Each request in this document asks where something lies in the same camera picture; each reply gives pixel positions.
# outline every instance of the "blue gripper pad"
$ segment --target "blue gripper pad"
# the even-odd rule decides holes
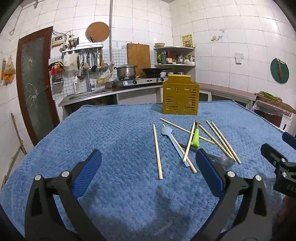
[[[281,137],[284,142],[296,150],[296,138],[294,136],[291,136],[288,132],[284,132]]]
[[[102,153],[95,149],[85,161],[80,162],[77,165],[82,163],[85,163],[84,167],[77,175],[72,187],[72,194],[76,199],[78,197],[82,197],[85,194],[89,184],[101,166]]]
[[[224,182],[216,172],[212,164],[213,161],[208,159],[201,149],[196,152],[195,161],[212,194],[215,197],[221,198],[224,195]]]

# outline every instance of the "gas stove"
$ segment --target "gas stove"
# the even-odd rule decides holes
[[[168,77],[161,78],[143,78],[143,79],[124,79],[119,80],[118,78],[113,81],[113,84],[118,87],[123,86],[133,86],[133,85],[144,85],[144,84],[152,84],[152,83],[162,83],[168,80]]]

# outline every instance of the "yellow poster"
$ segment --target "yellow poster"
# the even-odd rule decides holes
[[[187,34],[182,36],[182,46],[193,48],[192,34]]]

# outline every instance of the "silver screw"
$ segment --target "silver screw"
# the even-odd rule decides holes
[[[228,175],[229,177],[235,177],[235,173],[232,172],[232,171],[228,172],[227,175]]]
[[[262,180],[262,177],[259,176],[259,175],[256,175],[255,178],[256,178],[257,181],[261,181]]]
[[[40,179],[41,179],[41,175],[38,174],[38,175],[35,176],[36,181],[39,181]]]
[[[62,172],[62,177],[68,177],[69,175],[70,175],[70,172],[68,172],[68,171]]]

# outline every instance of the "wire basket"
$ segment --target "wire basket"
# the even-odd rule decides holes
[[[190,75],[169,75],[163,83],[163,114],[197,115],[199,93]]]

